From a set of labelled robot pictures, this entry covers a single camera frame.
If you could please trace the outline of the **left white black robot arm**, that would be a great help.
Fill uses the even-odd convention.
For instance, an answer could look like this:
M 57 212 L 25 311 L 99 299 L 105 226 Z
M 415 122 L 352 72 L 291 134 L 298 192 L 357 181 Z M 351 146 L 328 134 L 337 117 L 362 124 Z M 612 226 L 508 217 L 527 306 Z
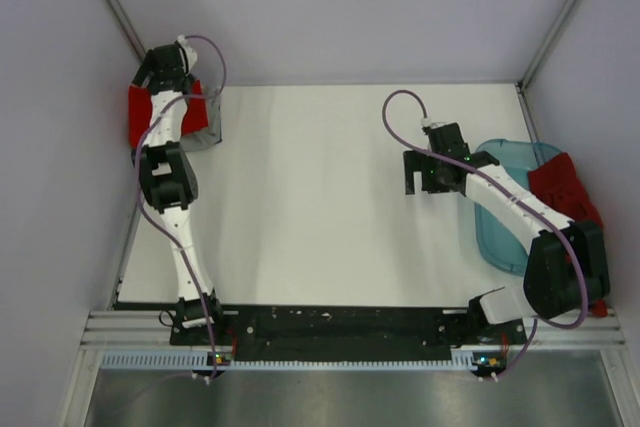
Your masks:
M 189 40 L 180 36 L 150 49 L 134 76 L 133 86 L 146 88 L 150 94 L 150 118 L 136 142 L 133 159 L 141 206 L 156 212 L 160 221 L 154 226 L 171 245 L 178 282 L 174 328 L 179 332 L 192 329 L 203 342 L 212 344 L 226 334 L 227 321 L 216 312 L 213 282 L 193 233 L 192 213 L 199 190 L 181 137 L 189 101 L 202 96 L 193 91 L 191 70 L 197 52 Z

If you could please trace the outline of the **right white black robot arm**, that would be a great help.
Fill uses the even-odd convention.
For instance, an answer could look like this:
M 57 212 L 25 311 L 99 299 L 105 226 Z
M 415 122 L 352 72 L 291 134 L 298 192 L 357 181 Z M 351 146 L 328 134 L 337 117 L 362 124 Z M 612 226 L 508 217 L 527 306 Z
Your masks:
M 487 343 L 504 323 L 531 316 L 551 320 L 609 295 L 604 234 L 597 223 L 544 204 L 491 153 L 470 151 L 458 124 L 425 120 L 422 130 L 427 150 L 403 154 L 406 194 L 416 190 L 416 173 L 424 192 L 461 194 L 496 218 L 528 256 L 521 285 L 470 301 L 466 327 L 474 340 Z

